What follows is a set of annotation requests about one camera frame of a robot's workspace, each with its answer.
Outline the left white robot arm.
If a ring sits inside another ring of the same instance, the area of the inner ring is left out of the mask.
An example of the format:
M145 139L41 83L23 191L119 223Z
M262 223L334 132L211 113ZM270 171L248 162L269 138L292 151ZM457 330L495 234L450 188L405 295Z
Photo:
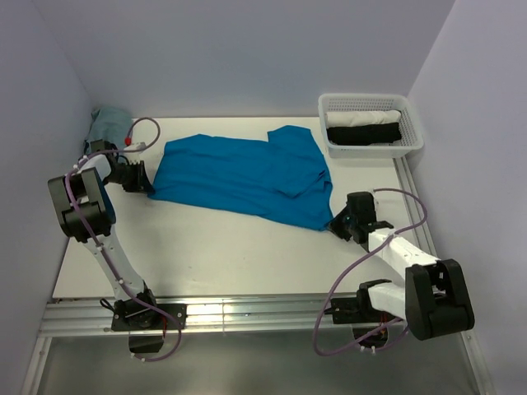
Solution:
M119 184L127 193L155 192L138 151L144 143L125 139L125 152L105 140L90 143L90 158L81 160L74 173L48 181L58 223L63 233L84 245L100 264L114 290L115 302L101 305L114 319L130 328L152 328L161 309L152 291L128 260L116 235L116 214L106 192L107 184Z

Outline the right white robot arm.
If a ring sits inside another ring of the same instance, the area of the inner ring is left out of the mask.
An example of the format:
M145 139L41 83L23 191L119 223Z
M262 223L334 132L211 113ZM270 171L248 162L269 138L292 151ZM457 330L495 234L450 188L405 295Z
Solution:
M353 241L395 270L402 279L363 282L353 297L330 300L325 310L335 324L403 320L420 341L473 329L475 316L460 264L422 251L376 215L371 192L347 195L329 223L340 239Z

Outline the bright blue t-shirt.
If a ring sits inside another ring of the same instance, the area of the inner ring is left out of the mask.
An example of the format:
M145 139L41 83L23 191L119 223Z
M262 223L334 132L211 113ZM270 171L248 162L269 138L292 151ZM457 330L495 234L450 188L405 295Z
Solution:
M287 125L267 137L197 134L167 142L150 197L325 230L333 184L311 131Z

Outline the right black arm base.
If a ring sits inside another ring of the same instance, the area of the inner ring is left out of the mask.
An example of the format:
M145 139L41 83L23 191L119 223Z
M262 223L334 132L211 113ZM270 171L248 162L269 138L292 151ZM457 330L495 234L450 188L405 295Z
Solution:
M331 288L327 294L312 332L312 346L318 356L335 356L352 348L368 349L374 354L400 340L396 337L391 341L388 332L392 326L406 321L406 298L402 286L382 279L360 284L354 296L335 297L334 291ZM323 350L318 345L319 326L327 315L335 325L364 323L368 329L362 329L349 343L337 349Z

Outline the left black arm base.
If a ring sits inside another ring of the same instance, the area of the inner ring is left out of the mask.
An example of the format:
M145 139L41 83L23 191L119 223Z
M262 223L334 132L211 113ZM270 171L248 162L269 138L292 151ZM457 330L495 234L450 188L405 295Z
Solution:
M137 298L143 303L154 306L169 314L173 320L156 310L149 309L133 299L117 300L111 304L107 299L99 300L100 306L108 309L112 314L110 330L112 332L146 332L147 335L130 335L128 348L135 354L154 354L164 346L168 330L184 329L187 318L186 304L156 302L153 294L146 289Z

